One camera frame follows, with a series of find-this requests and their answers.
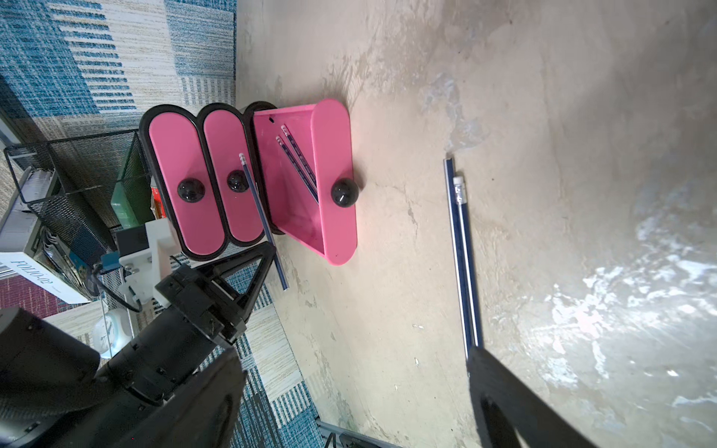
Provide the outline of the black pink drawer unit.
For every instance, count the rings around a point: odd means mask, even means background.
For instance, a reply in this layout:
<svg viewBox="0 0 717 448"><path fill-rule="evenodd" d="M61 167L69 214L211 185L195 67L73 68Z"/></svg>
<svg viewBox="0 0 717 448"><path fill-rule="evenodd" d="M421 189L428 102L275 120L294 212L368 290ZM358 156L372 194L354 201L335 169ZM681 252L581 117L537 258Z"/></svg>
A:
<svg viewBox="0 0 717 448"><path fill-rule="evenodd" d="M264 229L243 167L264 200L261 160L250 119L223 103L198 114L153 106L140 119L139 138L166 218L182 252L195 261L218 257L229 245L248 248Z"/></svg>

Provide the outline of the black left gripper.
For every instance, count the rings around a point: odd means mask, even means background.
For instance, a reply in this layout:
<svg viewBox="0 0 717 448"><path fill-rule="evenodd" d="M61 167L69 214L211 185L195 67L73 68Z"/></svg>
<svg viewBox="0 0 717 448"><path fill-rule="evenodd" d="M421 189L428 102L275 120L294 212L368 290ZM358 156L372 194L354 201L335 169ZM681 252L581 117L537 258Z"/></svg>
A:
<svg viewBox="0 0 717 448"><path fill-rule="evenodd" d="M264 281L269 273L276 248L263 242L226 259L192 268L181 265L166 276L155 290L217 345L232 345L246 331ZM248 289L240 292L227 278L256 264Z"/></svg>

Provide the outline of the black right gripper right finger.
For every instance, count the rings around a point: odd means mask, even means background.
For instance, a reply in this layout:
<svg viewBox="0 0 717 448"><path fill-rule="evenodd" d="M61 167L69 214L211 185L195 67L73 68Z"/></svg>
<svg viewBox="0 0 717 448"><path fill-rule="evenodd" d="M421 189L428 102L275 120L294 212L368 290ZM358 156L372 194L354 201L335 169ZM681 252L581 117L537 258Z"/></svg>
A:
<svg viewBox="0 0 717 448"><path fill-rule="evenodd" d="M484 447L592 447L582 433L481 347L466 361L474 419Z"/></svg>

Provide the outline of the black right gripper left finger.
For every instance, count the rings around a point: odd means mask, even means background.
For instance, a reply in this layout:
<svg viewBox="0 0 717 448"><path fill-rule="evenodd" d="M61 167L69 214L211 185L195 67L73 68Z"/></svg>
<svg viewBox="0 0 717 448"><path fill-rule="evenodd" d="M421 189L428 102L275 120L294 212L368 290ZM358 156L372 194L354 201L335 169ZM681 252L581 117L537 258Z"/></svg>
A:
<svg viewBox="0 0 717 448"><path fill-rule="evenodd" d="M234 348L227 349L115 446L228 447L245 385L239 354Z"/></svg>

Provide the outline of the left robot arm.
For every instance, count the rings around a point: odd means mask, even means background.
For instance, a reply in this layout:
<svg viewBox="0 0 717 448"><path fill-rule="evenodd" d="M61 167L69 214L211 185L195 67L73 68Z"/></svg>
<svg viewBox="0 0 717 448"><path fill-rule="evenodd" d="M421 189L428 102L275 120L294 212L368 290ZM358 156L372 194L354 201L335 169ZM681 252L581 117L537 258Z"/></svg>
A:
<svg viewBox="0 0 717 448"><path fill-rule="evenodd" d="M155 289L169 303L117 355L28 311L1 313L5 447L226 447L246 384L236 340L276 249L179 266Z"/></svg>

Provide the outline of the black pencil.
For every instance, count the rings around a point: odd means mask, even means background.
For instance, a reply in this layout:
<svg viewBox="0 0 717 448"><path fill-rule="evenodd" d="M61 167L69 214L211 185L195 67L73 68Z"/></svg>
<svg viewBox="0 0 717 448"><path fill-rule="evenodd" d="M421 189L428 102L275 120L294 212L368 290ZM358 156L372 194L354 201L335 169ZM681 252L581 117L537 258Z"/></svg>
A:
<svg viewBox="0 0 717 448"><path fill-rule="evenodd" d="M283 133L285 134L285 137L289 140L289 143L291 143L291 145L292 145L292 147L293 147L293 149L294 149L294 152L295 152L296 155L299 157L299 160L300 160L300 162L301 162L301 164L302 164L302 167L304 168L304 171L306 171L306 173L308 174L308 177L309 177L309 179L311 180L313 186L316 187L316 186L317 186L317 179L316 179L316 176L315 176L315 174L314 174L314 171L313 171L313 169L311 168L311 166L309 165L308 160L306 160L306 157L304 157L304 153L303 153L302 150L300 149L300 147L299 147L299 145L298 145L296 139L295 139L294 136L292 135L292 133L291 133L291 131L289 130L289 128L287 127L287 125L282 124L282 125L281 125L281 130L282 130Z"/></svg>
<svg viewBox="0 0 717 448"><path fill-rule="evenodd" d="M281 287L283 290L288 290L289 289L289 281L287 279L285 270L281 263L278 249L276 248L276 242L274 241L274 235L270 228L269 220L268 220L267 214L263 207L263 202L261 201L261 197L259 195L259 191L258 191L256 181L254 179L253 171L252 171L250 163L246 159L246 155L244 153L239 153L239 159L240 159L240 162L242 165L243 172L245 173L246 179L248 180L248 188L250 190L251 196L255 203L255 207L257 208L258 215L259 215L259 218L261 221L261 226L263 226L263 233L264 233L267 241L274 247L274 251L276 252L276 255L274 255L274 265L276 265L276 272L278 274Z"/></svg>

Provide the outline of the pink bottom drawer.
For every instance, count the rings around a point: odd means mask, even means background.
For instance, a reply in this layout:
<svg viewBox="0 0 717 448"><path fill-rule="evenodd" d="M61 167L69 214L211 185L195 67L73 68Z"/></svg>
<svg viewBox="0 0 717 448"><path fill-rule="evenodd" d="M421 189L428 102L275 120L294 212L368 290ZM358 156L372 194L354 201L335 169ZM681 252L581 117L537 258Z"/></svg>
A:
<svg viewBox="0 0 717 448"><path fill-rule="evenodd" d="M347 109L326 99L308 106L250 108L268 215L274 227L334 266L358 247L356 190L348 204L334 193L354 181Z"/></svg>

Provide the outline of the pink drawer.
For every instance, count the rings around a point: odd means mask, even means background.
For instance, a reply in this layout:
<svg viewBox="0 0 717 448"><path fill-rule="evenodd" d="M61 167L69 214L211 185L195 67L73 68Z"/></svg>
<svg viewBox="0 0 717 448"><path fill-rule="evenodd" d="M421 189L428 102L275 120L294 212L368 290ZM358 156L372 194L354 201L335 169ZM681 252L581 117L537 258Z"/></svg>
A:
<svg viewBox="0 0 717 448"><path fill-rule="evenodd" d="M356 190L348 204L334 193L354 181L347 109L326 99L308 106L250 108L268 215L274 227L334 266L358 247Z"/></svg>
<svg viewBox="0 0 717 448"><path fill-rule="evenodd" d="M240 159L251 162L242 118L231 108L214 108L203 130L230 238L237 246L253 244L263 237L263 226Z"/></svg>
<svg viewBox="0 0 717 448"><path fill-rule="evenodd" d="M148 131L168 195L165 210L175 219L185 252L196 258L219 252L226 235L194 121L179 112L162 112Z"/></svg>

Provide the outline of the pink top drawer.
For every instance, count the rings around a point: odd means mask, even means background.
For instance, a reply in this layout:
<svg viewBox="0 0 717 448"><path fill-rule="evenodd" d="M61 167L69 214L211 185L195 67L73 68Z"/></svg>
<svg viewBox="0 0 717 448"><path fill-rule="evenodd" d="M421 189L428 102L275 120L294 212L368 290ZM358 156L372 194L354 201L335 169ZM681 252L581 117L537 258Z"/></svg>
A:
<svg viewBox="0 0 717 448"><path fill-rule="evenodd" d="M168 195L165 210L175 219L185 252L196 258L219 252L226 235L194 121L179 112L162 112L148 131Z"/></svg>

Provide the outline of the dark blue pencil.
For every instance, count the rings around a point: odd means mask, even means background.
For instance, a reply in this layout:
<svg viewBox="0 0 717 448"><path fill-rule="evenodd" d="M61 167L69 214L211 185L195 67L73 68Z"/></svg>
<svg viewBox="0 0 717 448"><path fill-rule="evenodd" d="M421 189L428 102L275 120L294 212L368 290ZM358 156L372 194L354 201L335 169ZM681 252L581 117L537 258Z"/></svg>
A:
<svg viewBox="0 0 717 448"><path fill-rule="evenodd" d="M474 248L472 247L472 233L470 224L470 210L468 207L468 196L465 180L462 175L453 177L453 187L459 209L459 224L462 244L464 249L464 264L467 275L467 287L472 319L472 333L474 334L474 345L483 348L484 334L481 321L481 310L479 302L479 291L475 273Z"/></svg>
<svg viewBox="0 0 717 448"><path fill-rule="evenodd" d="M294 171L299 175L300 179L302 179L302 182L304 183L304 186L307 188L309 194L312 196L314 201L316 203L318 203L319 196L317 196L316 188L310 182L308 176L304 173L304 171L302 171L302 168L300 168L299 163L297 162L296 158L293 156L292 152L289 150L289 147L284 143L284 141L279 136L276 137L276 142L281 147L281 149L286 154L286 156L288 157L289 162L291 163Z"/></svg>
<svg viewBox="0 0 717 448"><path fill-rule="evenodd" d="M453 184L454 175L454 159L446 158L444 160L444 178L446 179L446 195L451 226L454 265L457 278L457 291L459 292L459 311L463 333L464 356L468 359L469 351L474 345L472 343L472 334L474 331L472 330L472 319L470 315L471 308L469 302L467 273L464 265L464 248L462 237L460 235L459 207L457 206Z"/></svg>

